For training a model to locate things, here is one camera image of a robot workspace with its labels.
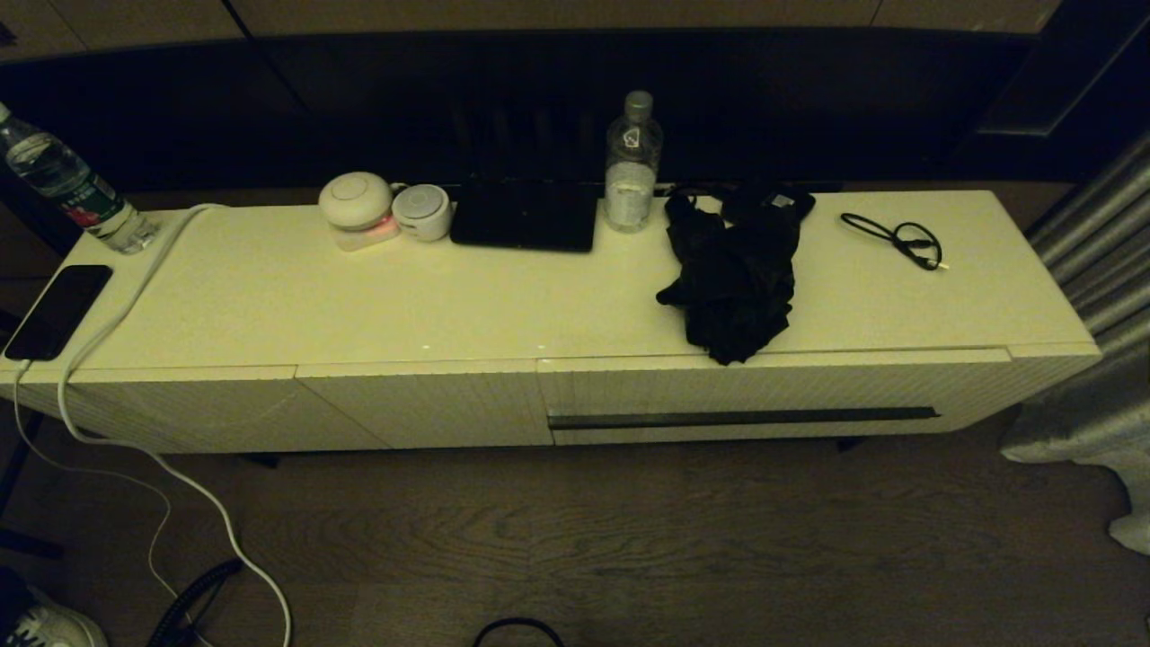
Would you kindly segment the black flat set-top box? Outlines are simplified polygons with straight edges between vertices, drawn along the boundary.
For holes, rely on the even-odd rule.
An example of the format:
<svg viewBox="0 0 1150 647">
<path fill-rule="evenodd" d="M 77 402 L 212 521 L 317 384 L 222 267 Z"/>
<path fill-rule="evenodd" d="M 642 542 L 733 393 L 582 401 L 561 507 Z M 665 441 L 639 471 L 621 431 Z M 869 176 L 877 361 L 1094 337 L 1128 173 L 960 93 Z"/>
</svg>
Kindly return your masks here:
<svg viewBox="0 0 1150 647">
<path fill-rule="evenodd" d="M 452 242 L 590 253 L 600 188 L 578 182 L 469 182 L 457 190 Z"/>
</svg>

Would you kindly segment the white drawer with dark handle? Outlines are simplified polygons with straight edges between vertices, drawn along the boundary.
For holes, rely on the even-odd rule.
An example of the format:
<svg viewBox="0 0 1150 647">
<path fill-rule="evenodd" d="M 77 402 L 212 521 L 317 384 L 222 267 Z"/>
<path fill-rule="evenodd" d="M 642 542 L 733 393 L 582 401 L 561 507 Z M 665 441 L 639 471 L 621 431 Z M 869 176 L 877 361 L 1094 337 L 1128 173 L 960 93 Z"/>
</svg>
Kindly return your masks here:
<svg viewBox="0 0 1150 647">
<path fill-rule="evenodd" d="M 1000 349 L 816 352 L 544 359 L 537 378 L 558 445 L 653 445 L 945 433 L 1011 368 Z"/>
</svg>

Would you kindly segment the white dome device pink base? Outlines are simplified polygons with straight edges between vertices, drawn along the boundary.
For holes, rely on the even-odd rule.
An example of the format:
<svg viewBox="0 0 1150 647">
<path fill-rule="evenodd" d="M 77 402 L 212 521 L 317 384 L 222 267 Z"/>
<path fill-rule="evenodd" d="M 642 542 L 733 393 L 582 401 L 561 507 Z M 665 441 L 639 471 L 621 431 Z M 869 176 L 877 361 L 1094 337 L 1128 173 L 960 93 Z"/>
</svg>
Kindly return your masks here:
<svg viewBox="0 0 1150 647">
<path fill-rule="evenodd" d="M 392 185 L 367 172 L 334 177 L 317 200 L 334 244 L 345 253 L 366 251 L 400 234 L 392 205 Z"/>
</svg>

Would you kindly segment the clear bottle with grey cap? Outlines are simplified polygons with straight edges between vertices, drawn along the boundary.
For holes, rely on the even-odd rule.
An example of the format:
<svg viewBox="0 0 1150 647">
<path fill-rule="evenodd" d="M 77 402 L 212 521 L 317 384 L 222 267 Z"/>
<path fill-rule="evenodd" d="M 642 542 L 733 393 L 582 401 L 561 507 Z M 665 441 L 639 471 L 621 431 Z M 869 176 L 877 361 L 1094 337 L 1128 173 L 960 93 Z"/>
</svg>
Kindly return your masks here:
<svg viewBox="0 0 1150 647">
<path fill-rule="evenodd" d="M 650 92 L 629 92 L 624 111 L 606 132 L 604 214 L 616 232 L 636 233 L 647 225 L 665 143 L 653 108 Z"/>
</svg>

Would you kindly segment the black smartphone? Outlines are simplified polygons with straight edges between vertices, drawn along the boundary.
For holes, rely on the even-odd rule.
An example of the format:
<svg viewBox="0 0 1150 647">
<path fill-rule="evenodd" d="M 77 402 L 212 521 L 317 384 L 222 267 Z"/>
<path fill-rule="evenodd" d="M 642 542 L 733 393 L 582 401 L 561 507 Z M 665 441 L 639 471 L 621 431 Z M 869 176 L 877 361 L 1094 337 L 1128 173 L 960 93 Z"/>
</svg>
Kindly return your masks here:
<svg viewBox="0 0 1150 647">
<path fill-rule="evenodd" d="M 110 265 L 66 265 L 16 329 L 3 356 L 57 359 L 110 279 Z"/>
</svg>

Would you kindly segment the black umbrella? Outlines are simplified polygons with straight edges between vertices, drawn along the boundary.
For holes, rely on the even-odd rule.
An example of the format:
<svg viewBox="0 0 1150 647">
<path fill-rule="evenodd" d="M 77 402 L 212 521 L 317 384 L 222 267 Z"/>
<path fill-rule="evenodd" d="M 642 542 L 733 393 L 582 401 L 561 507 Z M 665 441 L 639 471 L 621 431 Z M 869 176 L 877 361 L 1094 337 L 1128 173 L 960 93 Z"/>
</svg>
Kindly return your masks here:
<svg viewBox="0 0 1150 647">
<path fill-rule="evenodd" d="M 687 342 L 720 365 L 745 363 L 789 326 L 793 254 L 802 223 L 768 218 L 733 225 L 703 209 L 702 198 L 677 190 L 664 205 L 678 276 L 656 300 L 685 319 Z"/>
</svg>

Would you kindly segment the water bottle with green label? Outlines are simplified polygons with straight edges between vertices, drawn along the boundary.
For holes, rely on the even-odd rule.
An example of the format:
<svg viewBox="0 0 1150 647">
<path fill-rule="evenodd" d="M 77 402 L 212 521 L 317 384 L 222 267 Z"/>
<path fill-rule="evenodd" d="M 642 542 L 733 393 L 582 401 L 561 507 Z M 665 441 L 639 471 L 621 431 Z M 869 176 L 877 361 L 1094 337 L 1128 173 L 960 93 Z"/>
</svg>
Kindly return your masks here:
<svg viewBox="0 0 1150 647">
<path fill-rule="evenodd" d="M 16 118 L 2 102 L 0 155 L 30 188 L 115 253 L 139 253 L 155 240 L 158 225 L 126 197 L 57 136 Z"/>
</svg>

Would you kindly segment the white low cabinet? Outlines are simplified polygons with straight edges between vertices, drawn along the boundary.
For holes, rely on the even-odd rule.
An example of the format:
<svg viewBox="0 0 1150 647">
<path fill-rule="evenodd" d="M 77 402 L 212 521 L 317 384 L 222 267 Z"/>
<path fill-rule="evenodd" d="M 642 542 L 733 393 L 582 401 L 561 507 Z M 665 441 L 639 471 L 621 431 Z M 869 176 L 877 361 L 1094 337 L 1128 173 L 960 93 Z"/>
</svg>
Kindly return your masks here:
<svg viewBox="0 0 1150 647">
<path fill-rule="evenodd" d="M 660 209 L 637 234 L 599 226 L 586 254 L 405 237 L 345 253 L 304 205 L 206 210 L 164 234 L 164 259 L 83 239 L 66 265 L 112 279 L 66 352 L 24 373 L 21 401 L 57 415 L 66 361 L 140 288 L 70 377 L 80 430 L 164 454 L 558 445 L 540 360 L 708 359 L 656 300 L 678 275 L 665 228 Z M 1011 371 L 954 430 L 1101 360 L 989 191 L 825 193 L 793 278 L 789 326 L 752 359 L 1006 351 Z"/>
</svg>

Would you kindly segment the white sneaker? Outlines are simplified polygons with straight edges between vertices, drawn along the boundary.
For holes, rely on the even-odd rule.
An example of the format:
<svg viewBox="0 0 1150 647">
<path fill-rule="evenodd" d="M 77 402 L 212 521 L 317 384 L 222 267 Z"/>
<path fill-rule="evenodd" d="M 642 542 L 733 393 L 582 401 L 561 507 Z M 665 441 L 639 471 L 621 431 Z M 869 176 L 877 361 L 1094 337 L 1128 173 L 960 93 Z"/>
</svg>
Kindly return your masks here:
<svg viewBox="0 0 1150 647">
<path fill-rule="evenodd" d="M 0 647 L 110 647 L 89 616 L 40 590 L 0 595 Z"/>
</svg>

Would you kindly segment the grey curtain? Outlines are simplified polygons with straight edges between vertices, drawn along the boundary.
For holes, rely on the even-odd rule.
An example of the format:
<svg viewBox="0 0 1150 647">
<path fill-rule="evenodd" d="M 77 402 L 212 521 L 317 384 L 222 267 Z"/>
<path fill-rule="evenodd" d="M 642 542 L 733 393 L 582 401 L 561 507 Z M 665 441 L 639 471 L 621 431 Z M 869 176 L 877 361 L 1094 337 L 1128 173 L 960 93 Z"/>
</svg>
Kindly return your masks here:
<svg viewBox="0 0 1150 647">
<path fill-rule="evenodd" d="M 1150 556 L 1150 129 L 1032 232 L 1101 363 L 1023 403 L 1000 441 L 1015 463 L 1101 465 L 1129 513 L 1107 532 Z"/>
</svg>

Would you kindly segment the small white round speaker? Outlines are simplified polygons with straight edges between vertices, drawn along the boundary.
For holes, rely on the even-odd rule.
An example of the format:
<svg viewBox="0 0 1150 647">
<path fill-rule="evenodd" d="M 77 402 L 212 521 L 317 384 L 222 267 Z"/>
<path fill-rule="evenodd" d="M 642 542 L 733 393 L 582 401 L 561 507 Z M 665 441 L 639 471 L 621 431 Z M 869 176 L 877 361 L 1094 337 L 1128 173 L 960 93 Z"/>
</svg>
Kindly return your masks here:
<svg viewBox="0 0 1150 647">
<path fill-rule="evenodd" d="M 447 237 L 455 208 L 444 188 L 420 184 L 394 193 L 392 214 L 402 236 L 435 242 Z"/>
</svg>

